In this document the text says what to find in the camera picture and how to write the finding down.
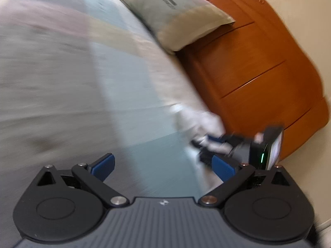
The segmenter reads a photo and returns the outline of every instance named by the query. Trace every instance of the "beige pillow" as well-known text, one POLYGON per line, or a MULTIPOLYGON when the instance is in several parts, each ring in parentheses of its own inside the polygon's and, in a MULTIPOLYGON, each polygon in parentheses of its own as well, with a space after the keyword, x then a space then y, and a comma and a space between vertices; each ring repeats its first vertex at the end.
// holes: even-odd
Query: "beige pillow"
POLYGON ((206 0, 123 0, 169 52, 234 19, 206 0))

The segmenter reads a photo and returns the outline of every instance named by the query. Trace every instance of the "black electronic device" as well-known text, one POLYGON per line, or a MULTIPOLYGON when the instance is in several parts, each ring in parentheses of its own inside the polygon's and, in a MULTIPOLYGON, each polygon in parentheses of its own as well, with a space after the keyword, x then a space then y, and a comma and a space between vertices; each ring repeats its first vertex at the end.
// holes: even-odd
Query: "black electronic device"
POLYGON ((221 154, 215 173, 234 171, 201 197, 133 202, 103 183, 107 154, 71 170, 44 166, 14 208, 17 248, 312 248, 314 211, 281 166, 256 170, 221 154))

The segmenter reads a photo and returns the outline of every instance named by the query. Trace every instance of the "mattress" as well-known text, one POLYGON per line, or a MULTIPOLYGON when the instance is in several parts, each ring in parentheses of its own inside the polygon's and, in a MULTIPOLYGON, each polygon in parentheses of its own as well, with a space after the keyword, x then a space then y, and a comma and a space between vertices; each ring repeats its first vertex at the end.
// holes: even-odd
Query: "mattress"
POLYGON ((0 0, 0 94, 1 247, 19 240, 14 205, 46 164, 112 152, 105 183, 129 199, 207 192, 169 113, 205 106, 119 0, 0 0))

